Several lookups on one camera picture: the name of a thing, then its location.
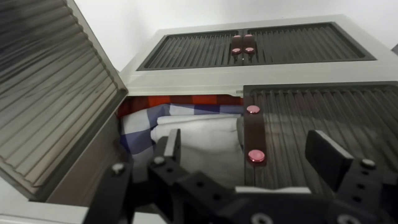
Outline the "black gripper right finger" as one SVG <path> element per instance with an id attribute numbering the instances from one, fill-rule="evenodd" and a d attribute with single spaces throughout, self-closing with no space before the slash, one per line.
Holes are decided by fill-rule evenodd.
<path id="1" fill-rule="evenodd" d="M 324 132 L 307 133 L 304 157 L 339 199 L 379 199 L 381 183 L 373 161 L 346 152 Z"/>

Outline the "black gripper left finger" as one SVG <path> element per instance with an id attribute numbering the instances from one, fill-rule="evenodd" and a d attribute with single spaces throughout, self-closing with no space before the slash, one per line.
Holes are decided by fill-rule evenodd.
<path id="1" fill-rule="evenodd" d="M 177 162 L 180 159 L 180 131 L 171 130 L 167 136 L 161 137 L 155 145 L 154 164 L 161 164 L 165 159 Z"/>

